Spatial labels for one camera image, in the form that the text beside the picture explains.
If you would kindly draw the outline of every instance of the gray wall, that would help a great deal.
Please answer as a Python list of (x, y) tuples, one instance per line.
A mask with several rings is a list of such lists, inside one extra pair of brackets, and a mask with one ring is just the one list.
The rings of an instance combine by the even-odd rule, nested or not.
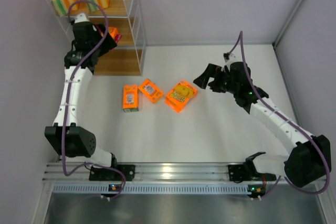
[[(278, 48), (302, 126), (331, 141), (336, 168), (336, 0), (306, 0)], [(331, 185), (336, 193), (336, 173)]]
[(46, 163), (69, 50), (45, 0), (0, 0), (0, 219), (30, 223)]
[(275, 40), (296, 0), (140, 0), (149, 45)]

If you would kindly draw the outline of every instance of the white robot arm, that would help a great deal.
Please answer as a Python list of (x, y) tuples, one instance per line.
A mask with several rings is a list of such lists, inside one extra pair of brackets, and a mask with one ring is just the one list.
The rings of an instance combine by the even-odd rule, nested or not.
[(62, 128), (65, 126), (67, 161), (76, 157), (76, 161), (116, 167), (115, 156), (97, 147), (95, 135), (82, 128), (80, 121), (85, 95), (98, 58), (117, 46), (112, 37), (108, 35), (101, 46), (75, 71), (80, 60), (102, 39), (104, 31), (104, 25), (94, 25), (85, 14), (76, 16), (73, 23), (75, 39), (72, 41), (71, 51), (64, 58), (65, 83), (61, 104), (53, 125), (45, 128), (45, 137), (55, 151), (61, 155)]
[(329, 140), (323, 135), (313, 136), (300, 128), (273, 104), (264, 90), (254, 86), (262, 98), (261, 101), (248, 80), (243, 62), (237, 61), (230, 53), (224, 54), (224, 59), (226, 62), (224, 67), (209, 64), (194, 83), (201, 89), (209, 85), (213, 92), (232, 93), (236, 103), (264, 124), (287, 150), (286, 155), (260, 152), (246, 158), (244, 167), (249, 173), (249, 178), (269, 173), (287, 177), (295, 186), (303, 187), (326, 175), (326, 168), (320, 155), (305, 135), (311, 137), (318, 146), (331, 171)]

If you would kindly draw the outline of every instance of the white table surface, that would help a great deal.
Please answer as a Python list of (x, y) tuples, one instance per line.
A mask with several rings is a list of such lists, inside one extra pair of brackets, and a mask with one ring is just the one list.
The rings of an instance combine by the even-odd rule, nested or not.
[[(260, 151), (285, 151), (276, 138), (233, 95), (198, 89), (187, 107), (176, 113), (161, 99), (151, 103), (140, 94), (140, 111), (122, 111), (126, 84), (152, 80), (168, 93), (180, 80), (192, 83), (208, 63), (223, 65), (231, 46), (148, 47), (143, 76), (94, 76), (85, 100), (82, 126), (96, 135), (97, 145), (119, 162), (241, 162)], [(240, 48), (234, 54), (241, 57)], [(271, 45), (245, 46), (254, 84), (294, 118)]]

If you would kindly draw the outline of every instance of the purple cable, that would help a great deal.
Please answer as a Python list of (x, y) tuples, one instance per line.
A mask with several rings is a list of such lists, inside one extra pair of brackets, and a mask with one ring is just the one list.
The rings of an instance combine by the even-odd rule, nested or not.
[(276, 188), (276, 186), (278, 185), (278, 183), (280, 182), (280, 180), (281, 180), (281, 176), (279, 176), (278, 179), (277, 179), (277, 181), (275, 181), (274, 185), (272, 185), (272, 187), (269, 188), (269, 189), (267, 190), (267, 192), (266, 192), (264, 195), (261, 196), (261, 199), (263, 199), (263, 198), (265, 198), (267, 195), (269, 195), (269, 194)]
[(309, 140), (309, 142), (312, 144), (312, 146), (316, 149), (317, 153), (319, 154), (322, 162), (323, 162), (323, 165), (324, 165), (324, 168), (325, 168), (325, 171), (326, 171), (326, 181), (325, 181), (325, 184), (324, 186), (322, 187), (322, 189), (318, 190), (318, 191), (306, 191), (306, 190), (303, 190), (297, 186), (295, 186), (288, 178), (285, 178), (285, 180), (287, 181), (287, 183), (293, 187), (294, 189), (296, 189), (297, 191), (300, 191), (302, 193), (305, 193), (305, 194), (310, 194), (310, 195), (317, 195), (317, 194), (321, 194), (323, 193), (329, 186), (329, 183), (330, 183), (330, 171), (329, 171), (329, 167), (328, 167), (328, 163), (327, 163), (327, 160), (325, 159), (323, 153), (321, 152), (321, 150), (319, 149), (319, 147), (317, 146), (317, 144), (313, 141), (313, 139), (305, 132), (303, 131), (299, 126), (295, 125), (294, 123), (292, 123), (291, 120), (289, 120), (288, 118), (286, 118), (284, 115), (282, 115), (281, 113), (279, 113), (278, 111), (275, 111), (270, 105), (268, 105), (263, 99), (262, 97), (259, 95), (257, 89), (254, 87), (253, 85), (253, 82), (252, 82), (252, 79), (251, 77), (249, 76), (249, 73), (248, 73), (248, 69), (247, 69), (247, 64), (246, 64), (246, 59), (245, 59), (245, 53), (244, 53), (244, 43), (243, 43), (243, 31), (240, 31), (239, 33), (239, 36), (238, 36), (238, 39), (237, 39), (237, 42), (236, 44), (234, 45), (233, 49), (229, 52), (230, 54), (232, 53), (232, 51), (236, 48), (236, 46), (238, 45), (240, 41), (240, 50), (241, 50), (241, 56), (242, 56), (242, 59), (243, 59), (243, 65), (244, 65), (244, 70), (245, 70), (245, 73), (246, 73), (246, 76), (247, 76), (247, 79), (248, 79), (248, 82), (250, 83), (252, 89), (253, 89), (253, 92), (256, 94), (257, 98), (265, 105), (265, 107), (267, 107), (270, 111), (274, 112), (275, 114), (277, 114), (281, 119), (283, 119), (284, 121), (289, 121), (288, 124), (290, 126), (292, 126), (295, 130), (297, 130), (298, 132), (300, 132), (306, 139)]
[(97, 5), (95, 2), (88, 1), (88, 0), (78, 0), (78, 1), (73, 2), (73, 3), (70, 5), (69, 10), (68, 10), (68, 18), (69, 18), (69, 20), (70, 20), (70, 11), (71, 11), (72, 7), (73, 7), (74, 5), (76, 5), (76, 4), (78, 4), (78, 3), (83, 3), (83, 2), (92, 4), (92, 5), (95, 5), (95, 6), (101, 11), (101, 13), (102, 13), (103, 16), (104, 16), (105, 27), (106, 27), (106, 29), (105, 29), (104, 35), (103, 35), (103, 37), (100, 39), (100, 41), (99, 41), (99, 42), (95, 45), (95, 47), (92, 48), (91, 51), (89, 51), (89, 52), (88, 52), (88, 53), (81, 59), (81, 61), (76, 65), (75, 69), (73, 70), (73, 72), (72, 72), (72, 74), (71, 74), (71, 76), (70, 76), (70, 80), (69, 80), (69, 82), (68, 82), (68, 89), (67, 89), (67, 95), (66, 95), (66, 100), (65, 100), (66, 105), (65, 105), (65, 112), (64, 112), (64, 119), (63, 119), (63, 126), (62, 126), (62, 136), (61, 136), (62, 167), (63, 167), (63, 173), (64, 173), (65, 176), (70, 176), (70, 175), (73, 174), (78, 168), (80, 168), (80, 167), (82, 167), (82, 166), (85, 166), (85, 165), (94, 165), (94, 166), (98, 166), (98, 167), (105, 168), (105, 169), (108, 169), (108, 170), (111, 170), (111, 171), (114, 171), (114, 172), (120, 174), (121, 177), (122, 177), (122, 179), (123, 179), (123, 185), (122, 185), (121, 190), (119, 191), (119, 193), (112, 197), (112, 198), (115, 198), (115, 197), (117, 197), (117, 196), (121, 193), (121, 191), (124, 189), (125, 184), (126, 184), (126, 177), (125, 177), (125, 175), (124, 175), (121, 171), (119, 171), (119, 170), (117, 170), (117, 169), (114, 169), (114, 168), (112, 168), (112, 167), (106, 167), (106, 166), (101, 166), (101, 165), (98, 165), (98, 164), (94, 164), (94, 163), (86, 163), (86, 162), (84, 162), (84, 163), (82, 163), (82, 164), (76, 166), (76, 167), (75, 167), (72, 171), (70, 171), (69, 173), (67, 172), (67, 167), (66, 167), (66, 160), (65, 160), (65, 157), (66, 157), (66, 156), (65, 156), (65, 134), (66, 134), (66, 132), (65, 132), (65, 131), (66, 131), (66, 124), (67, 124), (67, 119), (68, 119), (68, 110), (69, 110), (69, 108), (68, 108), (68, 104), (69, 104), (69, 100), (70, 100), (71, 83), (72, 83), (72, 80), (73, 80), (74, 77), (75, 77), (75, 74), (76, 74), (77, 70), (80, 68), (80, 66), (83, 64), (83, 62), (84, 62), (87, 58), (89, 58), (89, 57), (91, 56), (91, 54), (92, 54), (94, 51), (96, 51), (96, 50), (98, 49), (98, 47), (103, 43), (103, 41), (105, 40), (105, 38), (106, 38), (106, 36), (107, 36), (107, 34), (108, 34), (108, 27), (109, 27), (109, 20), (107, 19), (107, 16), (106, 16), (104, 10), (103, 10), (99, 5)]

